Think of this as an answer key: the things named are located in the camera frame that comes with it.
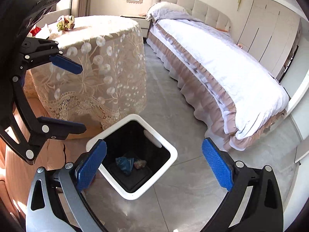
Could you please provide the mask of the blue yellow wrapper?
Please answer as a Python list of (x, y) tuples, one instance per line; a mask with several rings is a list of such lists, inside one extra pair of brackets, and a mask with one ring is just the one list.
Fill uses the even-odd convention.
[(124, 175), (128, 176), (131, 174), (134, 166), (134, 158), (119, 157), (116, 158), (116, 165)]

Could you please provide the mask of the beige tufted headboard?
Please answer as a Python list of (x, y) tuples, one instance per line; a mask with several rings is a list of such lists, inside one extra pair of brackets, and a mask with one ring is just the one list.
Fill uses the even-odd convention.
[(216, 8), (200, 0), (152, 0), (152, 4), (157, 2), (170, 2), (182, 6), (190, 15), (202, 20), (205, 24), (217, 29), (230, 31), (231, 22), (228, 16)]

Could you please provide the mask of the white square trash bin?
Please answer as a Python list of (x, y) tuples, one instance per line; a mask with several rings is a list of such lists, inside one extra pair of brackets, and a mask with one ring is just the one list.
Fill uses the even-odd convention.
[[(126, 200), (143, 195), (172, 166), (177, 150), (142, 117), (130, 114), (108, 129), (91, 138), (86, 144), (90, 151), (98, 140), (106, 143), (106, 156), (99, 171), (116, 192)], [(137, 170), (134, 166), (126, 176), (117, 168), (116, 158), (145, 160), (147, 165)]]

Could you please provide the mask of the white pink wrapper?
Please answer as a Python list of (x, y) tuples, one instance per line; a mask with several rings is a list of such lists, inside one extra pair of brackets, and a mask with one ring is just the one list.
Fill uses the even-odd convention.
[(135, 160), (134, 161), (134, 167), (139, 170), (144, 168), (147, 165), (147, 162), (145, 160)]

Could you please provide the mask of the lilac pillow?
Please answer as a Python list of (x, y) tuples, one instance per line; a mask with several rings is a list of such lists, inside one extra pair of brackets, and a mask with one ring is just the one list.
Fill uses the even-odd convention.
[(148, 9), (146, 20), (177, 19), (184, 15), (189, 15), (189, 13), (180, 5), (170, 2), (157, 2)]

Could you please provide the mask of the grey bedside table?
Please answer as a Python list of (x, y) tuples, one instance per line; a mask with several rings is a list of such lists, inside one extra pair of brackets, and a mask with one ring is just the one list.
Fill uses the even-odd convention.
[(143, 34), (143, 39), (146, 39), (148, 37), (148, 32), (149, 32), (149, 28), (150, 28), (150, 21), (146, 20), (145, 16), (126, 16), (126, 15), (122, 15), (122, 17), (125, 18), (130, 18), (134, 21), (136, 21), (137, 23), (139, 23), (139, 26), (141, 28), (141, 32)]

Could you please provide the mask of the beige wardrobe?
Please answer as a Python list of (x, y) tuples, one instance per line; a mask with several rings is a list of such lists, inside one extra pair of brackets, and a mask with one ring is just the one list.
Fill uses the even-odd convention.
[(273, 0), (254, 0), (238, 43), (279, 79), (299, 29), (294, 11)]

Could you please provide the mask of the bed with lilac duvet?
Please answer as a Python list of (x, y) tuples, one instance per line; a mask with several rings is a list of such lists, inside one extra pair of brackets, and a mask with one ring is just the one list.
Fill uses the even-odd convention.
[(154, 27), (200, 76), (221, 111), (225, 149), (251, 146), (286, 113), (284, 87), (256, 59), (239, 48), (229, 32), (192, 15), (153, 21)]

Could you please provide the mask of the lace floral tablecloth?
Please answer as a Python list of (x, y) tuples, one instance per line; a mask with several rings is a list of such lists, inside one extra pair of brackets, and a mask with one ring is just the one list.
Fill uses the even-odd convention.
[(46, 29), (64, 56), (83, 68), (72, 74), (48, 63), (27, 71), (25, 95), (38, 99), (49, 117), (106, 129), (144, 110), (147, 73), (139, 23), (96, 15), (76, 18), (67, 32), (54, 23)]

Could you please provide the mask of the red snack bag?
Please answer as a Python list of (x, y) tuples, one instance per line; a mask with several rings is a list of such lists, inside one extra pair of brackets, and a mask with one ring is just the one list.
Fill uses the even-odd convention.
[(39, 33), (39, 31), (41, 31), (40, 27), (37, 27), (36, 25), (34, 25), (34, 27), (30, 30), (29, 34), (27, 35), (28, 37), (35, 37), (36, 34)]

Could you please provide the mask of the green white wrapper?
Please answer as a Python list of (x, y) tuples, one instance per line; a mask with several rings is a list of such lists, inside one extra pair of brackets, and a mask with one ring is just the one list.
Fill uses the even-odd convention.
[(57, 20), (57, 29), (59, 32), (69, 31), (75, 27), (75, 18), (73, 15), (62, 15)]

